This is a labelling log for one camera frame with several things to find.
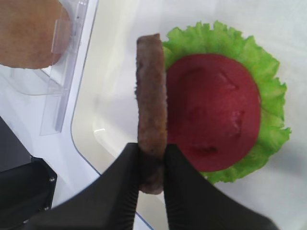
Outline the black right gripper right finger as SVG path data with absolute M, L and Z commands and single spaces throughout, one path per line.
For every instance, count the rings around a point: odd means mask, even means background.
M 164 198 L 171 230 L 276 230 L 269 218 L 214 187 L 179 148 L 165 150 Z

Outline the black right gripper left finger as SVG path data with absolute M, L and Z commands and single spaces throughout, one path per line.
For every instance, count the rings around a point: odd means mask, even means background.
M 90 186 L 31 218 L 26 230 L 131 230 L 139 195 L 139 147 L 128 143 Z

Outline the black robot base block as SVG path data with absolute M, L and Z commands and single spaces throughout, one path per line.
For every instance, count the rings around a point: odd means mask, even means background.
M 11 228 L 52 206 L 57 174 L 0 121 L 0 226 Z

